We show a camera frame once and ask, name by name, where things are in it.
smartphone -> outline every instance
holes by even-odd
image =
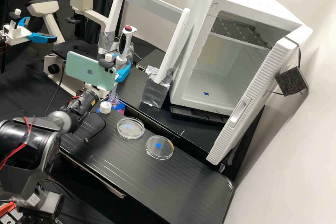
[[[78,80],[93,86],[99,86],[107,91],[113,89],[116,78],[115,68],[104,68],[97,60],[69,51],[66,56],[65,72]]]

petri dish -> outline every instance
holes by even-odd
[[[169,139],[154,135],[147,140],[146,151],[153,158],[165,160],[173,155],[174,145]]]
[[[127,139],[136,139],[141,137],[145,132],[144,124],[137,118],[126,117],[117,123],[119,134]]]

black foam pad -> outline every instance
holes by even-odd
[[[275,79],[284,96],[293,95],[308,88],[308,84],[298,67],[276,75]]]

cable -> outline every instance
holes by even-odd
[[[3,51],[3,52],[0,52],[0,54],[3,54],[3,53],[5,53],[5,52],[7,52],[7,50],[8,50],[8,46],[7,46],[7,43],[6,43],[6,42],[5,42],[5,45],[6,45],[6,50]]]
[[[25,143],[22,143],[19,147],[17,147],[15,150],[12,150],[6,157],[3,158],[3,160],[1,161],[1,165],[0,165],[0,171],[2,170],[3,166],[5,165],[5,163],[7,162],[7,160],[13,156],[16,152],[20,151],[21,149],[23,149],[26,146]]]
[[[56,183],[55,183],[55,182],[53,182],[53,181],[51,181],[51,180],[47,180],[46,182],[50,182],[50,183],[52,183],[52,184],[54,185],[54,187],[55,187],[60,193],[63,194],[63,192],[56,186]],[[77,203],[77,202],[73,201],[72,199],[68,198],[66,195],[64,195],[64,197],[65,197],[68,201],[70,201],[72,204],[77,205],[77,206],[79,206],[79,207],[82,207],[82,205],[80,205],[79,203]]]
[[[48,105],[48,107],[47,107],[47,109],[46,109],[46,111],[45,111],[45,114],[44,114],[45,117],[47,116],[47,114],[48,114],[48,110],[49,110],[49,108],[50,108],[52,102],[54,101],[55,96],[57,95],[57,92],[58,92],[58,90],[59,90],[59,88],[60,88],[60,86],[61,86],[61,83],[62,83],[62,80],[63,80],[63,75],[64,75],[64,68],[65,68],[65,61],[63,61],[63,63],[62,63],[62,75],[61,75],[61,79],[59,80],[59,84],[58,84],[58,86],[57,86],[57,88],[56,88],[56,91],[55,91],[55,93],[54,93],[54,96],[51,98],[51,101],[49,102],[49,105]]]
[[[133,53],[134,53],[139,59],[141,59],[141,60],[143,59],[143,58],[140,58],[135,52],[133,52]]]
[[[297,43],[297,42],[295,42],[294,40],[292,40],[292,39],[290,39],[290,38],[288,38],[288,37],[286,37],[285,36],[285,39],[288,39],[290,42],[292,42],[292,43],[294,43],[294,44],[296,44],[296,46],[298,47],[298,49],[299,49],[299,56],[298,56],[298,63],[297,63],[297,67],[298,68],[300,68],[300,65],[301,65],[301,49],[300,49],[300,45]]]
[[[51,181],[51,182],[54,182],[56,183],[57,185],[59,185],[73,200],[75,200],[75,197],[72,195],[71,192],[68,191],[67,188],[65,188],[64,185],[62,185],[60,182],[56,181],[55,179],[52,179],[52,178],[47,178],[47,180]]]
[[[102,131],[102,130],[105,128],[105,126],[106,126],[106,121],[104,120],[104,118],[102,118],[102,116],[101,116],[100,114],[98,114],[97,112],[91,112],[91,113],[95,113],[95,114],[99,115],[99,117],[104,121],[104,126],[103,126],[100,130],[98,130],[96,133],[94,133],[92,136],[89,136],[88,138],[85,138],[86,142],[88,142],[89,139],[91,139],[92,137],[94,137],[95,135],[97,135],[97,134],[98,134],[100,131]]]
[[[15,201],[9,200],[9,199],[0,200],[0,204],[2,204],[2,203],[11,203],[11,202],[15,202]]]

electronic device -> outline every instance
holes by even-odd
[[[207,160],[218,164],[239,142],[274,90],[274,77],[298,56],[312,33],[275,0],[188,0],[175,58],[162,61],[155,82],[173,69],[172,104],[230,116]]]
[[[68,76],[82,80],[98,88],[110,91],[116,77],[115,68],[104,68],[97,60],[75,52],[68,52],[65,72]]]

